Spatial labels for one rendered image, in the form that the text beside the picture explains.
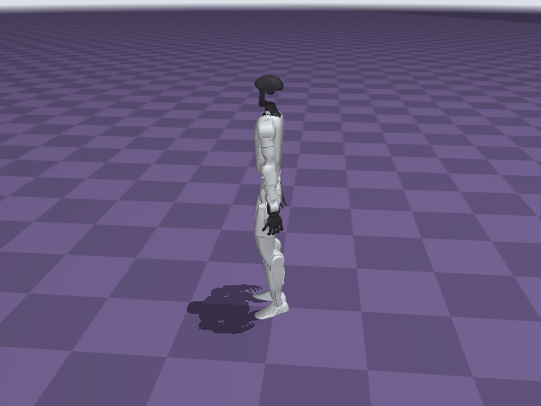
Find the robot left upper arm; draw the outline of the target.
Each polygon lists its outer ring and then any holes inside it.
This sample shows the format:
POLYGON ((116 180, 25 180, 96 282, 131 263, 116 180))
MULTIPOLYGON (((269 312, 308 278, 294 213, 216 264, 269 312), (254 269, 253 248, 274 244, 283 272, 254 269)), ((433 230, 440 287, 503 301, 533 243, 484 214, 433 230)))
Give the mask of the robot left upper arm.
POLYGON ((258 127, 258 134, 260 138, 262 156, 265 159, 265 162, 261 163, 259 166, 259 173, 260 175, 264 176, 263 169, 266 165, 271 165, 276 170, 276 127, 273 124, 273 121, 266 120, 261 122, 258 127))

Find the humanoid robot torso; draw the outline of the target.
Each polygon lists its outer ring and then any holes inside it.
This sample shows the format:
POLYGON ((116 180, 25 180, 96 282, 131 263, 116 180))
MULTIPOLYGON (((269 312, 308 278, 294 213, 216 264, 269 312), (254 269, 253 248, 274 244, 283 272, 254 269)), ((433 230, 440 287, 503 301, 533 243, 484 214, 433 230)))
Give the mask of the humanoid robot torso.
MULTIPOLYGON (((262 113, 264 113, 264 112, 262 112, 262 113)), ((282 146, 283 146, 283 135, 284 135, 284 118, 283 118, 283 115, 282 115, 281 112, 279 112, 281 114, 280 117, 279 116, 278 117, 271 116, 270 111, 265 111, 266 115, 262 115, 262 113, 259 115, 259 117, 258 117, 258 119, 257 119, 257 121, 255 123, 255 126, 254 126, 254 149, 255 149, 255 160, 256 160, 257 171, 259 172, 260 164, 265 162, 265 159, 262 156, 262 152, 261 152, 261 145, 260 145, 260 138, 259 138, 259 134, 258 134, 258 127, 259 127, 261 122, 266 121, 266 120, 271 120, 271 121, 273 121, 273 124, 276 127, 276 137, 275 137, 276 173, 279 173, 280 168, 281 168, 281 157, 282 157, 282 146), (267 115, 267 114, 269 114, 270 116, 267 115)), ((261 175, 261 184, 260 184, 260 202, 261 203, 266 202, 266 200, 265 200, 265 194, 266 194, 265 193, 265 186, 263 185, 263 180, 264 179, 265 179, 265 177, 261 175)), ((280 205, 281 202, 282 202, 282 190, 281 190, 281 183, 280 183, 280 181, 278 181, 278 176, 277 176, 276 189, 277 189, 276 194, 278 195, 278 204, 280 205)))

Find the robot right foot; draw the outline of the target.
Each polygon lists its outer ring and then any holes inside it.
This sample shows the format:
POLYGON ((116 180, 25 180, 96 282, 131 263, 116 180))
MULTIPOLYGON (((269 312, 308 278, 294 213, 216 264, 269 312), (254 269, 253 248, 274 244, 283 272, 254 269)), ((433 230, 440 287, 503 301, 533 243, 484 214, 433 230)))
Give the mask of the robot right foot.
MULTIPOLYGON (((272 301, 272 298, 271 298, 271 295, 270 295, 270 290, 265 291, 265 292, 261 292, 261 293, 255 293, 255 294, 253 294, 253 296, 256 299, 263 299, 263 300, 272 301)), ((283 292, 281 292, 281 300, 287 301, 286 296, 285 296, 285 294, 283 292)))

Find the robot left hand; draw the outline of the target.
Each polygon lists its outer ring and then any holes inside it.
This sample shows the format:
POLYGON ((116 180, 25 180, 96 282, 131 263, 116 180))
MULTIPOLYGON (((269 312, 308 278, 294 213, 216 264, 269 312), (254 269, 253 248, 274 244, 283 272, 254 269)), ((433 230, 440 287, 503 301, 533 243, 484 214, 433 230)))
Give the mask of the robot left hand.
POLYGON ((276 233, 279 233, 280 230, 283 231, 282 219, 278 215, 280 213, 280 209, 279 209, 279 211, 275 211, 275 212, 271 213, 270 206, 269 206, 269 204, 267 204, 267 213, 269 215, 269 217, 267 218, 268 222, 263 227, 262 231, 265 231, 268 226, 270 228, 269 228, 269 232, 267 233, 267 235, 275 235, 276 233), (280 229, 279 229, 279 226, 280 226, 280 229), (271 233, 272 228, 273 228, 273 233, 271 233))

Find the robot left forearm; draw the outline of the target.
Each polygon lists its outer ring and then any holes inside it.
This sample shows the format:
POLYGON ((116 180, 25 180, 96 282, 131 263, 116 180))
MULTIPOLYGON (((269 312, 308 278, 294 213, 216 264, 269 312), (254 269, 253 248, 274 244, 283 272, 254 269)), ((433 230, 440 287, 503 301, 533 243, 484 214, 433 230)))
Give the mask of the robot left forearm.
POLYGON ((277 176, 276 171, 271 165, 266 165, 263 169, 265 179, 263 185, 265 186, 265 200, 270 206, 270 213, 279 211, 278 195, 276 194, 277 176))

